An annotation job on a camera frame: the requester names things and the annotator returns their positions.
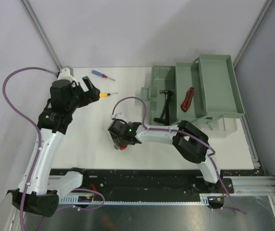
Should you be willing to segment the small steel claw hammer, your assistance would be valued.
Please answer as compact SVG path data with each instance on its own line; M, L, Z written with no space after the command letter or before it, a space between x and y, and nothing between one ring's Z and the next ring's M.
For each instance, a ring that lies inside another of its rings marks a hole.
M164 107L160 116L160 119L163 120L163 116L165 116L165 122L169 123L170 122L170 114L169 114L169 104L171 102L171 98L174 95L174 92L171 90L160 90L160 94L165 95L165 103Z

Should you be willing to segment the green toolbox with clear lid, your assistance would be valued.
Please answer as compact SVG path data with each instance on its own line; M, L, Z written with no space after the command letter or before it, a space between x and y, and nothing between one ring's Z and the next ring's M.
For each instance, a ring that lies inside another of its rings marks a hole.
M195 89L187 112L181 110L187 91ZM170 125L186 120L209 136L227 137L237 131L237 120L244 116L233 62L227 54L200 54L192 63L173 66L156 65L151 69L150 87L141 88L140 97L150 102L148 122L160 117L165 95L160 90L171 90Z

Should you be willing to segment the yellow handled screwdriver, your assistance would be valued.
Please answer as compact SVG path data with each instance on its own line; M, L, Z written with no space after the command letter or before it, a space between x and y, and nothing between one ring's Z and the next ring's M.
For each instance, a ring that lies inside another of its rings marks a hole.
M105 97L109 97L109 96L112 96L112 95L116 95L118 94L117 92L113 92L113 93L101 93L100 94L100 98L105 98Z

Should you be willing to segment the blue handled screwdriver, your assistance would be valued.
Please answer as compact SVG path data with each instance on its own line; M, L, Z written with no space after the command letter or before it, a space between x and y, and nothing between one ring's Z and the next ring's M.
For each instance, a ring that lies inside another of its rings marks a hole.
M115 79L113 79L113 78L111 78L111 77L109 77L109 76L107 76L107 75L105 75L105 74L103 74L103 73L101 73L99 71L96 71L96 70L92 70L91 73L94 74L94 75L96 75L96 76L99 76L101 78L105 78L105 79L109 79L109 80L112 80L112 81L116 81Z

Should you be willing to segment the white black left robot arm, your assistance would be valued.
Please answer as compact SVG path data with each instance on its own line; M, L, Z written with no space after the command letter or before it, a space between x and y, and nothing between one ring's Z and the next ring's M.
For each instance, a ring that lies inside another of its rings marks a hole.
M73 77L58 78L50 87L50 98L35 125L39 136L25 176L18 188L10 191L13 206L23 212L51 217L59 201L68 193L75 189L83 193L89 189L90 181L83 176L80 168L72 168L62 177L50 175L73 113L100 98L100 90L90 79L83 77L82 80L87 91Z

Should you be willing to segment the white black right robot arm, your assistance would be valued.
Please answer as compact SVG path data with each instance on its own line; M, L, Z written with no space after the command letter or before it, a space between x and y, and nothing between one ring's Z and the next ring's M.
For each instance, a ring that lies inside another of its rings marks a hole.
M217 193L223 187L221 171L213 159L215 150L209 144L209 137L188 121L183 120L171 126L154 126L114 118L108 132L115 148L119 150L143 143L172 145L185 160L198 166L209 192Z

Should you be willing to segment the red black utility knife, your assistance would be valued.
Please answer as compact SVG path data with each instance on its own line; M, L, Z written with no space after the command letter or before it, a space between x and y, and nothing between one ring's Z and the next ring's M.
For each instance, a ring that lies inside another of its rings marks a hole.
M193 99L194 92L195 92L195 89L193 87L191 87L187 91L184 101L181 104L181 110L183 112L187 112L189 110L189 108L191 106L192 99Z

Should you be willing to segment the black hacksaw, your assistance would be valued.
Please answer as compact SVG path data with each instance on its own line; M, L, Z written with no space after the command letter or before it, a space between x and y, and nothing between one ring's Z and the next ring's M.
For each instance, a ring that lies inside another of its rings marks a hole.
M171 98L174 93L171 91L167 91L167 92L164 92L164 94L165 94L165 103L164 103L162 113L161 113L160 117L154 118L154 122L168 126L168 125L170 125L169 106L170 106Z

